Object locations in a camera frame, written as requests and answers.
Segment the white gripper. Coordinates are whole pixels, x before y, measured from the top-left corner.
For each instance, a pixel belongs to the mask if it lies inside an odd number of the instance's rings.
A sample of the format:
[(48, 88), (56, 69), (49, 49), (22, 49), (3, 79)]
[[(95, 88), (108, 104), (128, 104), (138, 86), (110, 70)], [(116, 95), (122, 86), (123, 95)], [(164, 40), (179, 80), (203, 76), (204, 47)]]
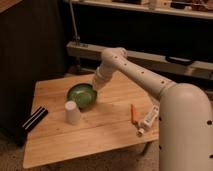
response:
[(95, 71), (92, 79), (92, 87), (94, 90), (99, 91), (102, 89), (112, 78), (113, 70), (104, 66), (99, 66)]

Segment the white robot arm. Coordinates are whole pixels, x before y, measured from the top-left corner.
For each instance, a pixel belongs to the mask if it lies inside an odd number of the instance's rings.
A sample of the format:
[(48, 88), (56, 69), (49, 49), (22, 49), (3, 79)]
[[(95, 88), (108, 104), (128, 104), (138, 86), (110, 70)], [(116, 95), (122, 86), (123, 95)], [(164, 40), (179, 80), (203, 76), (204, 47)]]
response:
[(101, 59), (96, 90), (120, 71), (159, 102), (159, 171), (213, 171), (213, 110), (205, 92), (128, 61), (123, 48), (106, 48)]

